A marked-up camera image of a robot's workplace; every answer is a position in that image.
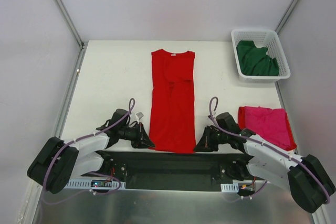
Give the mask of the white plastic basket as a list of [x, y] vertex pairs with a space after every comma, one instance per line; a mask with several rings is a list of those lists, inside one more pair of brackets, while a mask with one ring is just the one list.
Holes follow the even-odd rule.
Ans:
[[238, 78], [246, 83], [275, 83], [291, 75], [278, 34], [268, 29], [231, 32]]

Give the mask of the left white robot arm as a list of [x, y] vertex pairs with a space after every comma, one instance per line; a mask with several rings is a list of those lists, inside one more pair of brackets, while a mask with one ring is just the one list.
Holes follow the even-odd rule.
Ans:
[[155, 148], [144, 126], [130, 122], [127, 110], [116, 109], [112, 118], [86, 137], [69, 143], [51, 137], [27, 170], [27, 176], [52, 194], [59, 193], [70, 179], [96, 172], [115, 175], [117, 168], [104, 150], [119, 140], [130, 141], [133, 148]]

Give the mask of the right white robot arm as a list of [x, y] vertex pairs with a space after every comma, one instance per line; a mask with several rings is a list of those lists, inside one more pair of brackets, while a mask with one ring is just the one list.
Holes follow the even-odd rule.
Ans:
[[241, 129], [227, 112], [211, 120], [213, 125], [205, 127], [194, 151], [215, 152], [220, 145], [228, 144], [242, 152], [244, 158], [225, 170], [228, 177], [240, 181], [250, 176], [266, 180], [289, 191], [297, 205], [309, 213], [330, 202], [335, 185], [315, 156], [291, 154], [254, 131]]

